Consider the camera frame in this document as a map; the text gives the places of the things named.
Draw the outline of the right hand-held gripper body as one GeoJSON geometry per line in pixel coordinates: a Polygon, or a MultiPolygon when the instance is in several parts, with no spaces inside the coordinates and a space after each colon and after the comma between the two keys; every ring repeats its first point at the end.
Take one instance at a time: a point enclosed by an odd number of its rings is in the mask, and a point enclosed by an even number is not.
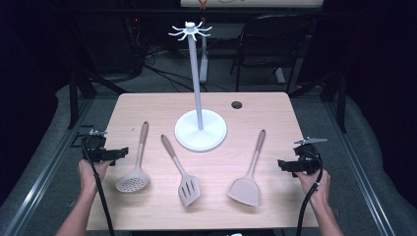
{"type": "Polygon", "coordinates": [[[296,144],[298,144],[298,147],[294,149],[295,155],[298,157],[296,172],[306,172],[308,175],[313,175],[323,168],[323,161],[316,148],[316,143],[326,141],[327,139],[310,137],[296,141],[296,144]]]}

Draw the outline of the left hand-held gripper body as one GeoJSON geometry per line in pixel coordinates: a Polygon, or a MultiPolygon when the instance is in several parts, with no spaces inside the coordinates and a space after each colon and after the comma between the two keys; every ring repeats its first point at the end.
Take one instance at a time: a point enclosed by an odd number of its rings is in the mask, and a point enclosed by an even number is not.
{"type": "Polygon", "coordinates": [[[88,162],[100,163],[103,161],[113,161],[110,152],[104,147],[106,132],[91,130],[82,137],[82,154],[83,159],[88,162]]]}

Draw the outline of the beige round skimmer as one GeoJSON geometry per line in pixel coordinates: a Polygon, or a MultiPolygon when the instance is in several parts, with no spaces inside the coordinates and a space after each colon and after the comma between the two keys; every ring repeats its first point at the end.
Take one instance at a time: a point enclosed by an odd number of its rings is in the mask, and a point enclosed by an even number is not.
{"type": "Polygon", "coordinates": [[[116,189],[122,193],[134,193],[143,189],[149,182],[149,176],[142,170],[142,159],[145,150],[145,143],[149,132],[149,122],[142,125],[136,165],[134,169],[116,182],[116,189]]]}

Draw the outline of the beige solid turner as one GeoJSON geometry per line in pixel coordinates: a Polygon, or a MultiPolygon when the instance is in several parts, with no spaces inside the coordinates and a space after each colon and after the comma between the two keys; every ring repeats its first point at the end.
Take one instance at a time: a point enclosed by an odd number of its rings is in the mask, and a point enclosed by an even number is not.
{"type": "Polygon", "coordinates": [[[228,197],[230,199],[250,207],[258,207],[261,202],[260,188],[254,179],[254,172],[265,138],[266,131],[260,130],[247,174],[244,177],[236,179],[228,191],[228,197]]]}

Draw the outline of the beige slotted spatula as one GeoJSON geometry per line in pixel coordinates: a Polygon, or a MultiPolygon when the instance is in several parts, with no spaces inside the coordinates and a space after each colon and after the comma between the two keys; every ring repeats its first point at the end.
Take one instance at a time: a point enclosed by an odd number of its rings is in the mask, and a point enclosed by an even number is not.
{"type": "Polygon", "coordinates": [[[161,135],[160,139],[181,174],[181,182],[178,187],[178,196],[181,204],[184,207],[188,207],[201,196],[199,179],[196,176],[188,174],[184,170],[168,138],[165,135],[161,135]]]}

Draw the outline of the white utensil rack stand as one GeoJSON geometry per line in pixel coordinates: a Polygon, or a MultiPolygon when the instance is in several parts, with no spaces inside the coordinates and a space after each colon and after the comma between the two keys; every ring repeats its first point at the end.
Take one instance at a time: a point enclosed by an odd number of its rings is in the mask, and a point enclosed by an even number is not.
{"type": "Polygon", "coordinates": [[[200,71],[197,59],[197,35],[206,39],[209,29],[203,29],[202,23],[185,22],[184,27],[172,27],[179,40],[188,40],[189,58],[193,80],[195,109],[184,113],[176,122],[174,135],[178,143],[191,151],[206,152],[217,148],[226,138],[227,125],[216,112],[203,109],[200,90],[200,71]]]}

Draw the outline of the person's left hand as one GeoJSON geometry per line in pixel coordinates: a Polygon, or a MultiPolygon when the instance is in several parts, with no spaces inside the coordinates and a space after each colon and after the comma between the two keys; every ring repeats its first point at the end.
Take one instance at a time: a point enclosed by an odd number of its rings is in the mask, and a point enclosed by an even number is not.
{"type": "Polygon", "coordinates": [[[102,181],[108,166],[109,161],[95,163],[94,165],[90,165],[90,163],[84,159],[79,162],[81,193],[83,195],[94,196],[96,194],[97,187],[94,173],[97,173],[99,180],[102,181]]]}

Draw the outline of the person's right hand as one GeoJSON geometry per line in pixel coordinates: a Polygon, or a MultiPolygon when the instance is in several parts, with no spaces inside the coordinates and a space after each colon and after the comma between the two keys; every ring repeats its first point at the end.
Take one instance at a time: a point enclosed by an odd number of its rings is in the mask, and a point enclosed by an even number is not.
{"type": "Polygon", "coordinates": [[[296,175],[305,194],[308,194],[310,189],[317,184],[316,190],[310,197],[312,207],[322,207],[328,204],[330,177],[325,169],[313,175],[307,175],[304,172],[296,172],[296,175]]]}

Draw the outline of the black metal stand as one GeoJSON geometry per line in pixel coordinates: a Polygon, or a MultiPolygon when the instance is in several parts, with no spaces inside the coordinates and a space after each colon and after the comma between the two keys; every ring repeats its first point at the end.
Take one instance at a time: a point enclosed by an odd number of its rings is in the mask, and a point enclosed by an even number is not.
{"type": "Polygon", "coordinates": [[[70,95],[70,123],[68,128],[73,129],[78,123],[81,113],[79,111],[79,95],[80,91],[82,95],[87,99],[94,99],[97,96],[97,91],[93,87],[92,83],[99,83],[106,88],[116,92],[117,94],[127,93],[123,88],[120,88],[98,73],[88,69],[81,69],[74,67],[69,79],[69,95],[70,95]]]}
{"type": "Polygon", "coordinates": [[[345,107],[346,107],[346,86],[347,81],[341,72],[331,72],[312,82],[306,83],[304,86],[292,91],[289,96],[291,98],[300,96],[305,92],[319,86],[325,85],[320,99],[322,102],[332,102],[337,96],[336,106],[336,124],[342,133],[346,132],[345,128],[345,107]]]}

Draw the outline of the black folding chair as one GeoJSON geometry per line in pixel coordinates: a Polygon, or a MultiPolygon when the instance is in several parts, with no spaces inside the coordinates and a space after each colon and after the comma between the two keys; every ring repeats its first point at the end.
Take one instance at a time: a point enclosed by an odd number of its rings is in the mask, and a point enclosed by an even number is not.
{"type": "Polygon", "coordinates": [[[241,85],[241,70],[289,68],[289,92],[301,41],[311,32],[313,21],[307,16],[269,14],[257,16],[243,26],[230,74],[236,70],[235,90],[241,85]]]}

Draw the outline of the aluminium rail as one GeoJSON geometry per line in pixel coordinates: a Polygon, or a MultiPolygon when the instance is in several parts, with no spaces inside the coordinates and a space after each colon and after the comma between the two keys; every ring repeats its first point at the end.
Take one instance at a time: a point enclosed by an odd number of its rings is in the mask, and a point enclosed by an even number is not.
{"type": "Polygon", "coordinates": [[[93,99],[82,100],[78,106],[79,118],[70,125],[70,104],[67,101],[58,103],[51,125],[18,183],[0,207],[0,236],[23,235],[92,105],[93,99]]]}
{"type": "Polygon", "coordinates": [[[372,187],[367,174],[365,173],[364,168],[358,158],[356,151],[354,150],[353,145],[351,144],[348,134],[343,133],[339,128],[339,125],[336,120],[336,111],[331,103],[324,103],[325,111],[330,119],[330,123],[333,126],[333,129],[338,135],[338,138],[342,142],[342,146],[347,153],[347,163],[353,173],[355,182],[357,183],[360,192],[364,198],[364,201],[367,205],[367,208],[373,217],[375,224],[380,232],[381,236],[396,236],[385,210],[383,209],[380,199],[378,198],[374,188],[372,187]]]}

